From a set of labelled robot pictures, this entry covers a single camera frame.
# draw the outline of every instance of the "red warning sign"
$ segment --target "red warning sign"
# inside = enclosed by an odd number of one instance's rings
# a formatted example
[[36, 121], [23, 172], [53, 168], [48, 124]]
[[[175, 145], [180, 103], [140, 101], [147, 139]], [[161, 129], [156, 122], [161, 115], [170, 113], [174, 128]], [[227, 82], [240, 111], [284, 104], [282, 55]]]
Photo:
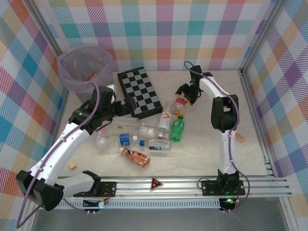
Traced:
[[156, 178], [152, 178], [152, 183], [151, 183], [151, 190], [154, 190], [160, 186], [163, 186], [164, 184], [162, 182], [160, 182], [158, 179]]

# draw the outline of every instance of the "chessboard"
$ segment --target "chessboard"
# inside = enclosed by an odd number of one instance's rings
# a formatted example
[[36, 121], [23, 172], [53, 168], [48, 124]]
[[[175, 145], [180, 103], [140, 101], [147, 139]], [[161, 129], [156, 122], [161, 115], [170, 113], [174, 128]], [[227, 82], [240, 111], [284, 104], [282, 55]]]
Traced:
[[163, 107], [143, 67], [117, 74], [125, 98], [134, 98], [132, 117], [143, 119], [162, 113]]

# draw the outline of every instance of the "green bottle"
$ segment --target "green bottle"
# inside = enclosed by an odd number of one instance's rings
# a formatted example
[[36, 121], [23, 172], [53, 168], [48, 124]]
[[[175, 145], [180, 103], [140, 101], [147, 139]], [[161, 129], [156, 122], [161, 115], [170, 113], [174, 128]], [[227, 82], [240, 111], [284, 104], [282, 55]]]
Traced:
[[184, 118], [184, 115], [179, 114], [178, 118], [173, 122], [170, 139], [174, 142], [179, 142], [182, 138], [182, 132], [184, 129], [183, 118]]

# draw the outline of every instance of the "white table surface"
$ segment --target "white table surface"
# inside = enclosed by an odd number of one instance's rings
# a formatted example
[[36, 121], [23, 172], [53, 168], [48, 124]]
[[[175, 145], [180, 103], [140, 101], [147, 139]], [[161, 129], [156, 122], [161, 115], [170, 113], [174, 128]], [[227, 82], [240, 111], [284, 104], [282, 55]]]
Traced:
[[[240, 124], [237, 132], [245, 136], [245, 141], [236, 141], [236, 165], [246, 175], [266, 175], [264, 159], [257, 141], [253, 122], [249, 114], [243, 88], [237, 71], [211, 71], [215, 80], [230, 94], [239, 97]], [[184, 83], [189, 83], [188, 71], [148, 71], [152, 85], [163, 106], [175, 100], [175, 92]], [[114, 73], [117, 99], [124, 95]], [[70, 94], [64, 112], [60, 131], [63, 131], [72, 112], [81, 102], [75, 94]], [[99, 150], [92, 135], [73, 154], [60, 176], [74, 176], [90, 170], [99, 176], [215, 176], [219, 168], [219, 131], [211, 125], [212, 99], [204, 93], [193, 106], [186, 106], [184, 132], [179, 143], [172, 143], [172, 150], [165, 153], [142, 153], [151, 158], [146, 168], [135, 165], [119, 151]], [[147, 126], [156, 127], [160, 115], [143, 119]], [[75, 161], [77, 167], [71, 170], [68, 164]]]

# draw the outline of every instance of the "blue label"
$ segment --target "blue label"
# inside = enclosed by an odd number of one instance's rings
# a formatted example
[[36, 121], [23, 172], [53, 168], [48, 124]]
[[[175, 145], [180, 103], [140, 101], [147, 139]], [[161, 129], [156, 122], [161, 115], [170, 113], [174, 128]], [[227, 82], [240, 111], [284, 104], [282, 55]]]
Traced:
[[129, 134], [121, 134], [120, 135], [120, 144], [122, 147], [126, 147], [126, 146], [129, 146], [130, 143], [129, 143]]
[[166, 147], [149, 146], [150, 150], [167, 151]]

